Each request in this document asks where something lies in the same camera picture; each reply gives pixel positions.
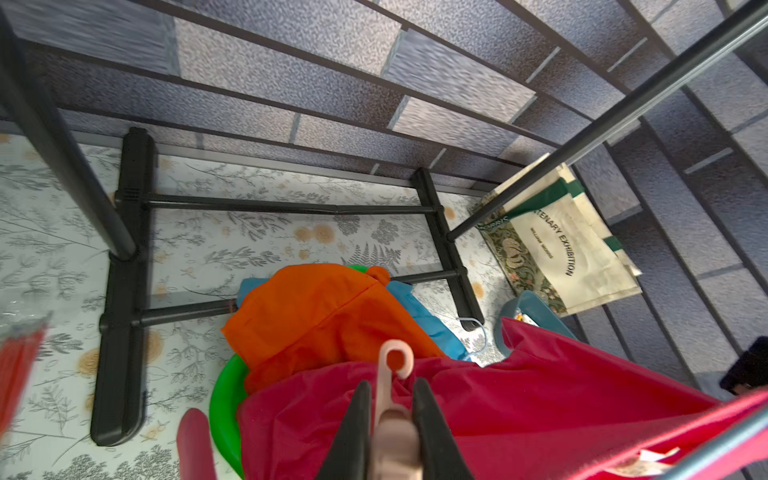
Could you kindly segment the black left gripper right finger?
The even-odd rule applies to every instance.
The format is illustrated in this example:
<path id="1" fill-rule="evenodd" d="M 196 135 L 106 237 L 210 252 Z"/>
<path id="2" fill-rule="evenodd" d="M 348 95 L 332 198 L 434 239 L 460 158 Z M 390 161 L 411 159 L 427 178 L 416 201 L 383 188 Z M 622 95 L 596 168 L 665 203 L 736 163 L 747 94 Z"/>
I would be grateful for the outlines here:
<path id="1" fill-rule="evenodd" d="M 423 479 L 473 479 L 428 382 L 417 378 L 412 416 L 419 433 Z"/>

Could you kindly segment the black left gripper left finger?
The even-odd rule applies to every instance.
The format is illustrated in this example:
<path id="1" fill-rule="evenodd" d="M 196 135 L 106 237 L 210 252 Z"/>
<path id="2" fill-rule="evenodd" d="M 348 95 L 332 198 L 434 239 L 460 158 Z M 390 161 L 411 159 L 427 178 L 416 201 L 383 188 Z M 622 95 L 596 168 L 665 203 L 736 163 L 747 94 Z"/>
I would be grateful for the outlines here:
<path id="1" fill-rule="evenodd" d="M 364 480 L 368 471 L 372 387 L 362 381 L 354 391 L 316 480 Z"/>

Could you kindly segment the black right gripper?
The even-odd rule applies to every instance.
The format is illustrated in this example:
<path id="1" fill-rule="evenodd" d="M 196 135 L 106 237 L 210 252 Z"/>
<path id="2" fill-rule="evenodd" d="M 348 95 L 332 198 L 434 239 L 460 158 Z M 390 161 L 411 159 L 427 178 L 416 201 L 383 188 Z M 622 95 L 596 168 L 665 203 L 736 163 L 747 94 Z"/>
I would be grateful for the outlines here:
<path id="1" fill-rule="evenodd" d="M 767 345 L 752 344 L 720 380 L 719 386 L 741 395 L 767 385 Z"/>

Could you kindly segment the dusty pink clothespin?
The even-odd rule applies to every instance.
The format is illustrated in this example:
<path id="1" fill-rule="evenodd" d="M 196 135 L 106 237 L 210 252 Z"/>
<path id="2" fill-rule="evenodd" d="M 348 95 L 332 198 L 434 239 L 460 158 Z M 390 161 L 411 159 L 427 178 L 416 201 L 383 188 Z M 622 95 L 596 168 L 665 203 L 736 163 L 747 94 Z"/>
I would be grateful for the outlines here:
<path id="1" fill-rule="evenodd" d="M 393 377 L 407 379 L 414 354 L 401 340 L 379 350 L 368 479 L 422 479 L 421 441 L 410 411 L 393 400 Z"/>

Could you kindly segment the light blue wire hanger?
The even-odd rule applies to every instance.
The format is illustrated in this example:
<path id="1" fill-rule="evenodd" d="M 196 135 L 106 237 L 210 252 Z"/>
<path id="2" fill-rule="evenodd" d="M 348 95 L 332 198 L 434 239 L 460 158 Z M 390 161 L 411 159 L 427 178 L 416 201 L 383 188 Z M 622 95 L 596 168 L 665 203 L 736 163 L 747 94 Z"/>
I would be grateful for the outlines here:
<path id="1" fill-rule="evenodd" d="M 659 479 L 694 479 L 697 475 L 725 459 L 767 429 L 767 408 L 763 407 L 748 418 L 718 435 L 684 458 L 679 464 L 659 476 Z"/>

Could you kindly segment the pink t-shirt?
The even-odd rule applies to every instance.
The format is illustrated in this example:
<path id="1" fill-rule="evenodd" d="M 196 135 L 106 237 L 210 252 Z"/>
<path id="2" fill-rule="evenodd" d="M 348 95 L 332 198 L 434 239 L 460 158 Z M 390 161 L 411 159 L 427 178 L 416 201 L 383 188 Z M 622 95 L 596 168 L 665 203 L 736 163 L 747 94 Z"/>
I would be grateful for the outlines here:
<path id="1" fill-rule="evenodd" d="M 516 321 L 510 355 L 487 367 L 416 361 L 392 385 L 412 406 L 425 379 L 477 479 L 653 478 L 767 405 L 759 388 L 719 401 L 626 360 Z M 248 479 L 310 479 L 319 471 L 374 362 L 300 372 L 238 406 Z"/>

